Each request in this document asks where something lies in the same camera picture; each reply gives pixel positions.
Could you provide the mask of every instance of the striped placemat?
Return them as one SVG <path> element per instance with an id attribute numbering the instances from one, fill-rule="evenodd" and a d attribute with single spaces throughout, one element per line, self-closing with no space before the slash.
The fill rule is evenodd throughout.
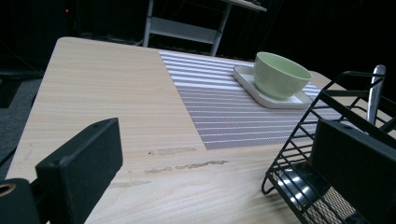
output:
<path id="1" fill-rule="evenodd" d="M 233 78 L 234 66 L 253 63 L 160 54 L 207 149 L 284 144 L 305 112 L 259 105 Z M 311 83 L 303 91 L 319 93 Z"/>

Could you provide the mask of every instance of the wire basket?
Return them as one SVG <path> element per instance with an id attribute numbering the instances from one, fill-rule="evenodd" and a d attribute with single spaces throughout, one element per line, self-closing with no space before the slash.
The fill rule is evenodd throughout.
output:
<path id="1" fill-rule="evenodd" d="M 361 77 L 372 80 L 375 77 L 377 80 L 361 90 L 333 90 L 334 85 L 345 78 L 361 79 Z M 352 126 L 396 148 L 396 141 L 392 137 L 396 117 L 385 116 L 387 119 L 384 119 L 375 115 L 376 125 L 365 117 L 370 90 L 375 85 L 382 84 L 384 77 L 385 75 L 373 73 L 345 72 L 324 87 L 266 171 L 262 192 L 268 194 L 276 189 L 302 223 L 368 223 L 311 167 L 309 158 L 317 125 L 322 119 Z M 396 104 L 382 96 L 379 96 L 379 99 L 378 108 L 396 114 Z"/>

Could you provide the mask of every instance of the green bowl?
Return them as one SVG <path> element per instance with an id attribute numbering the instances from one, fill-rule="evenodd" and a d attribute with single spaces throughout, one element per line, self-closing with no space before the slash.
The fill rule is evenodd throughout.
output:
<path id="1" fill-rule="evenodd" d="M 301 65 L 269 52 L 256 54 L 253 76 L 259 91 L 277 99 L 293 96 L 312 79 Z"/>

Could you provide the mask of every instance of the white saucer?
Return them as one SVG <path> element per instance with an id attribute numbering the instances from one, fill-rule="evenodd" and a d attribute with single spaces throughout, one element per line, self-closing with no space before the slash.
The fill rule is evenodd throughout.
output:
<path id="1" fill-rule="evenodd" d="M 260 105 L 273 109 L 307 109 L 312 104 L 312 99 L 303 91 L 282 100 L 265 95 L 256 88 L 253 72 L 253 67 L 237 65 L 233 68 L 233 77 Z"/>

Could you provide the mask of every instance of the dark background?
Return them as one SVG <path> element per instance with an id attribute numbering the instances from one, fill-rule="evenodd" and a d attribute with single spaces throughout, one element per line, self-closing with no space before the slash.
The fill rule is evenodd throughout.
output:
<path id="1" fill-rule="evenodd" d="M 262 5 L 267 12 L 232 8 L 218 57 L 253 61 L 258 51 L 270 51 L 329 78 L 384 64 L 384 95 L 396 101 L 396 18 L 390 0 L 263 0 Z M 214 0 L 157 0 L 154 15 L 217 28 L 224 7 Z M 61 36 L 139 44 L 148 0 L 8 0 L 0 8 L 0 69 L 45 70 Z M 211 49 L 159 35 L 149 46 L 201 54 Z"/>

